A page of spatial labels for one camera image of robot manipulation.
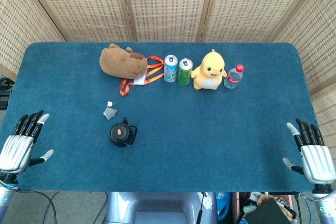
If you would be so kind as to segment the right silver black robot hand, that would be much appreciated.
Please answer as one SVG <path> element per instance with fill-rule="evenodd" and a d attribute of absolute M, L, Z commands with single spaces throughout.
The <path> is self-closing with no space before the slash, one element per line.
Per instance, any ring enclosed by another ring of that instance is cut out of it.
<path fill-rule="evenodd" d="M 335 166 L 329 148 L 325 145 L 319 128 L 296 118 L 298 128 L 286 123 L 295 139 L 302 159 L 302 166 L 293 164 L 288 158 L 283 163 L 292 171 L 305 176 L 312 184 L 332 184 L 335 181 Z"/>

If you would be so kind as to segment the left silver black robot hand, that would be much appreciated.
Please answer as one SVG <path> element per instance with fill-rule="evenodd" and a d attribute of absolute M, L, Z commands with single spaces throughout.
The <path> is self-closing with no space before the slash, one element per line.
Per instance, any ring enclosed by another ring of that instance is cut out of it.
<path fill-rule="evenodd" d="M 48 150 L 41 157 L 31 157 L 41 129 L 49 117 L 50 114 L 43 114 L 43 110 L 40 110 L 30 115 L 25 114 L 17 121 L 1 151 L 2 173 L 23 173 L 28 166 L 44 163 L 53 155 L 54 150 Z"/>

